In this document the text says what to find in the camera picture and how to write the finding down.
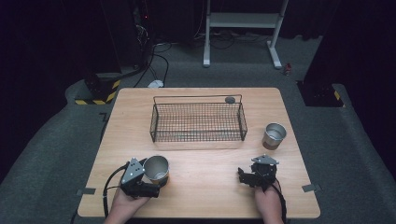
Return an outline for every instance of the cable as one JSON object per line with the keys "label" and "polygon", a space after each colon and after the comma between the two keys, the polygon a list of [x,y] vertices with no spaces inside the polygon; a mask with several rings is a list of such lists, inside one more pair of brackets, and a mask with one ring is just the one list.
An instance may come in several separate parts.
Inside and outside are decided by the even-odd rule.
{"label": "cable", "polygon": [[99,115],[103,115],[102,122],[105,123],[103,125],[102,132],[100,134],[100,142],[102,142],[102,139],[103,139],[103,136],[105,135],[105,130],[106,130],[106,127],[107,127],[107,124],[108,124],[108,119],[106,118],[107,117],[107,113],[99,113]]}
{"label": "cable", "polygon": [[163,56],[161,56],[161,55],[153,54],[153,56],[160,57],[160,58],[164,59],[165,62],[166,62],[166,70],[165,70],[165,74],[163,75],[163,88],[164,88],[164,87],[165,87],[166,76],[168,75],[169,62],[168,62],[168,60],[166,60],[166,59],[165,59]]}
{"label": "cable", "polygon": [[75,218],[77,216],[77,213],[78,213],[78,209],[76,209],[76,211],[73,213],[72,219],[70,220],[70,224],[74,223],[74,220],[75,220]]}
{"label": "cable", "polygon": [[198,30],[194,35],[194,38],[199,34],[200,30],[201,30],[201,26],[202,26],[202,21],[204,20],[204,13],[205,13],[205,0],[202,0],[202,13],[201,13],[201,20],[199,22],[199,26],[198,26]]}
{"label": "cable", "polygon": [[108,180],[107,180],[107,182],[105,184],[105,187],[103,189],[103,208],[105,210],[105,217],[108,216],[108,205],[107,205],[107,190],[108,190],[107,186],[108,186],[108,183],[110,183],[111,178],[113,178],[113,176],[116,175],[119,171],[126,170],[128,165],[129,165],[129,162],[126,162],[125,165],[123,165],[119,169],[117,169],[113,174],[111,174],[111,176],[108,178]]}
{"label": "cable", "polygon": [[161,46],[161,45],[169,45],[169,48],[167,48],[167,49],[163,49],[163,50],[161,50],[161,51],[154,51],[154,53],[162,53],[162,52],[166,52],[167,50],[171,49],[171,48],[172,48],[172,46],[173,46],[173,44],[172,44],[172,43],[161,43],[161,44],[156,44],[156,45],[154,46],[154,48],[155,48],[155,47],[158,47],[158,46]]}
{"label": "cable", "polygon": [[153,59],[154,57],[151,55],[151,59],[150,59],[150,61],[149,61],[149,63],[148,63],[148,66],[147,66],[147,68],[145,69],[145,71],[143,72],[143,74],[142,74],[142,76],[140,76],[140,78],[137,80],[137,82],[134,84],[134,88],[137,86],[137,84],[139,84],[139,82],[142,80],[142,78],[143,78],[143,76],[147,73],[147,71],[149,70],[149,67],[150,67],[150,65],[151,65],[151,62],[152,62],[152,59]]}

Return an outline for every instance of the metal basket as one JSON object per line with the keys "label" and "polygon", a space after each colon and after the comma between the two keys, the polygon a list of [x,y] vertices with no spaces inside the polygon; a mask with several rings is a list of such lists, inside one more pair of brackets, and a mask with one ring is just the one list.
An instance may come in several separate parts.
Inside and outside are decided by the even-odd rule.
{"label": "metal basket", "polygon": [[242,95],[155,96],[153,142],[244,141]]}

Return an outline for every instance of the black cable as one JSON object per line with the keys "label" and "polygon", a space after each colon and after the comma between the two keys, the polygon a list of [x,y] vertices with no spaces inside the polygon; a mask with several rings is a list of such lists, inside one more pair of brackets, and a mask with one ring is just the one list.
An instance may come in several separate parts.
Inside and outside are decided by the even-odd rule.
{"label": "black cable", "polygon": [[78,209],[76,209],[76,211],[73,213],[72,219],[70,220],[70,224],[74,223],[74,220],[75,220],[75,218],[77,216],[77,212],[78,212]]}
{"label": "black cable", "polygon": [[157,73],[155,72],[154,68],[152,68],[152,66],[149,67],[149,71],[151,72],[152,77],[154,77],[154,80],[158,80]]}
{"label": "black cable", "polygon": [[108,190],[107,186],[108,186],[108,183],[110,183],[111,178],[113,178],[113,176],[116,175],[119,171],[126,170],[128,165],[129,165],[129,162],[126,162],[125,165],[123,165],[119,169],[117,169],[113,174],[111,174],[111,176],[108,178],[108,180],[107,180],[107,182],[105,184],[105,187],[103,189],[103,208],[105,210],[105,217],[108,216],[108,205],[107,205],[107,190]]}
{"label": "black cable", "polygon": [[99,113],[99,115],[103,115],[102,121],[105,123],[102,128],[102,132],[100,134],[100,142],[102,142],[103,136],[105,135],[105,130],[108,124],[107,113]]}
{"label": "black cable", "polygon": [[151,59],[149,60],[148,66],[145,69],[145,71],[143,72],[142,76],[140,76],[140,78],[137,80],[137,82],[134,84],[134,88],[137,86],[137,84],[139,84],[139,82],[142,80],[143,76],[147,73],[147,71],[149,70],[149,67],[151,66],[152,63],[152,59],[154,58],[154,50],[155,50],[155,46],[153,47],[152,51],[151,51]]}
{"label": "black cable", "polygon": [[161,55],[153,54],[153,56],[160,57],[160,58],[164,59],[165,62],[166,62],[166,70],[165,70],[165,74],[163,75],[163,87],[165,87],[165,80],[166,80],[166,76],[168,75],[169,62],[168,62],[168,60],[166,60],[166,59],[165,59],[163,56],[161,56]]}
{"label": "black cable", "polygon": [[173,44],[172,43],[162,43],[162,44],[156,44],[155,47],[158,47],[160,45],[169,45],[169,47],[167,49],[163,49],[160,51],[154,51],[154,53],[162,53],[162,52],[166,52],[167,50],[171,49]]}

